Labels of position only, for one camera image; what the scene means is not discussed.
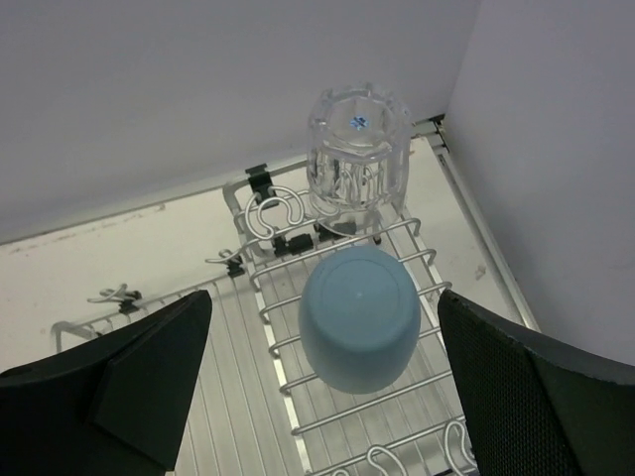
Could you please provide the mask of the light blue plastic cup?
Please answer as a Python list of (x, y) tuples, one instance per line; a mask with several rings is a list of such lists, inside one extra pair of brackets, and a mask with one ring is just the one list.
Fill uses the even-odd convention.
[(421, 313), (403, 264), (375, 246), (352, 246), (319, 261), (309, 275), (299, 335), (322, 381), (347, 394), (371, 394), (405, 371), (419, 340)]

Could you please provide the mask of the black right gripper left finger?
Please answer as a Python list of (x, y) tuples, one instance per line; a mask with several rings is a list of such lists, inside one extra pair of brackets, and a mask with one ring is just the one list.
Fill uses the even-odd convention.
[(4, 475), (165, 475), (176, 468), (212, 316), (197, 291), (1, 375)]

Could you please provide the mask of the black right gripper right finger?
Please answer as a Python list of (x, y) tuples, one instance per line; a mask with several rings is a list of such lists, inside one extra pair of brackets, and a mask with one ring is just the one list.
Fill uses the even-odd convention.
[(438, 316), (480, 474), (633, 474), (633, 366), (451, 290)]

